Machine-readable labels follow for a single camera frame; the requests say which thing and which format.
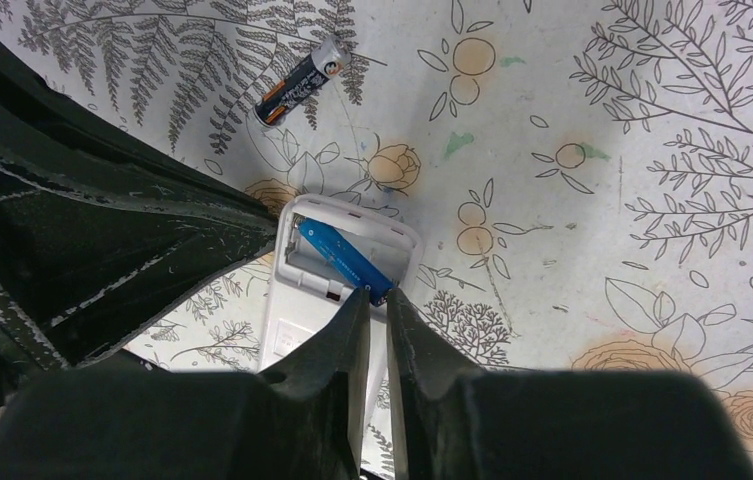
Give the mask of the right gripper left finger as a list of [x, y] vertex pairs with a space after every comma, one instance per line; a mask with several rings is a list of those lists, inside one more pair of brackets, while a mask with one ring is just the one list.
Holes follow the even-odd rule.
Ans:
[[0, 417], [0, 479], [355, 479], [369, 337], [359, 289], [257, 374], [43, 376]]

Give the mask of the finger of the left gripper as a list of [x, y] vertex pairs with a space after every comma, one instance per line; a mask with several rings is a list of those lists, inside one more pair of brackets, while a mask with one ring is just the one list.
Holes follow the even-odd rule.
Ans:
[[0, 42], [0, 408], [267, 253], [257, 200], [135, 139]]

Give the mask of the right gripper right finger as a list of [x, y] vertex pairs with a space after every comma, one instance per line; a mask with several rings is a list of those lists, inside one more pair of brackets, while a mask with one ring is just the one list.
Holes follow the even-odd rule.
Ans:
[[728, 415], [694, 376], [491, 371], [387, 296], [399, 479], [753, 479]]

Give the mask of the white remote control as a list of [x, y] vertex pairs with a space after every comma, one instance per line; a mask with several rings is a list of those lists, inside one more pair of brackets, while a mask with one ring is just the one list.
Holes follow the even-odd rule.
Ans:
[[409, 226], [335, 197], [303, 194], [282, 210], [271, 264], [260, 368], [269, 367], [325, 327], [357, 288], [370, 303], [364, 419], [387, 376], [388, 291], [408, 289], [424, 243]]

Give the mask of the blue battery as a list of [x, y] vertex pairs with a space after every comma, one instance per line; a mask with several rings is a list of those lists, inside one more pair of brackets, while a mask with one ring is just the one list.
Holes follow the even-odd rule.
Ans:
[[371, 305], [385, 303], [394, 284], [336, 228], [306, 218], [297, 230], [353, 287], [368, 291]]

